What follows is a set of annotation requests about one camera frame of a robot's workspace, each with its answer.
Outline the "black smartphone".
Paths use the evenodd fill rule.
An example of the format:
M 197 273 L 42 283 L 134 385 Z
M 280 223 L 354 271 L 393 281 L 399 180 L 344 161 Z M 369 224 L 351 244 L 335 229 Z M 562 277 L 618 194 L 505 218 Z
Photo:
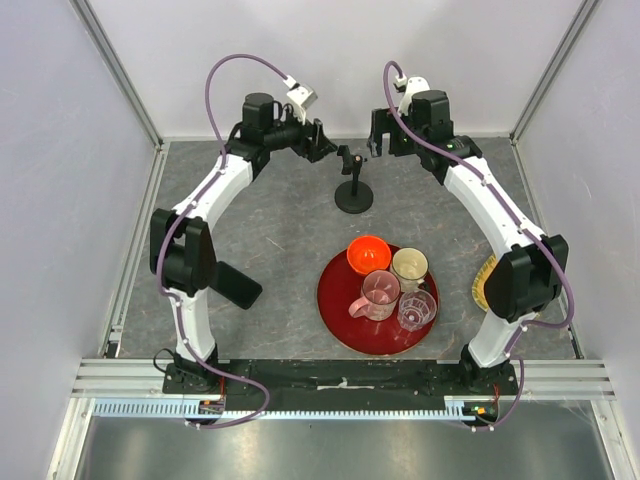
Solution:
M 237 307 L 248 310 L 263 292 L 261 284 L 227 264 L 216 264 L 210 288 Z

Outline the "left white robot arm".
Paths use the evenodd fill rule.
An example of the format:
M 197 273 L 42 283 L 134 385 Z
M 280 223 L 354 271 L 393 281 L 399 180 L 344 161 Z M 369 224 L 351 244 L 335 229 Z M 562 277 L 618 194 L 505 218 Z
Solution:
M 293 86 L 287 103 L 266 93 L 250 93 L 213 169 L 172 209 L 157 209 L 150 222 L 150 270 L 169 298 L 177 346 L 164 368 L 168 394 L 213 393 L 222 388 L 217 344 L 209 324 L 208 293 L 215 291 L 243 310 L 262 287 L 217 259 L 212 230 L 234 198 L 266 167 L 273 152 L 291 149 L 317 162 L 336 151 L 320 120 L 308 120 L 313 90 Z

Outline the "black phone stand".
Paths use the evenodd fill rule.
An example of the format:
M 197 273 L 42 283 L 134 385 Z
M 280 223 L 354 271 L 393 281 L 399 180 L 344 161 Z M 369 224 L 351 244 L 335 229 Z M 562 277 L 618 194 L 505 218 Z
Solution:
M 374 200 L 372 189 L 360 180 L 362 167 L 368 159 L 360 154 L 352 154 L 347 145 L 340 145 L 337 155 L 342 159 L 341 174 L 351 179 L 336 188 L 336 206 L 348 214 L 363 213 L 372 206 Z

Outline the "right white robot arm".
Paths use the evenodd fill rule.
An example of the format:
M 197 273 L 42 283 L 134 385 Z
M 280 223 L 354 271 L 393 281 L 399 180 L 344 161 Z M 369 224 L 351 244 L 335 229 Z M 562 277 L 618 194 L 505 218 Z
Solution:
M 449 99 L 441 90 L 412 95 L 406 111 L 378 108 L 371 113 L 371 154 L 415 155 L 421 166 L 453 194 L 484 233 L 497 264 L 484 284 L 488 310 L 475 337 L 461 352 L 458 381 L 477 394 L 509 375 L 511 350 L 537 315 L 560 296 L 569 247 L 549 236 L 506 194 L 481 149 L 457 135 Z

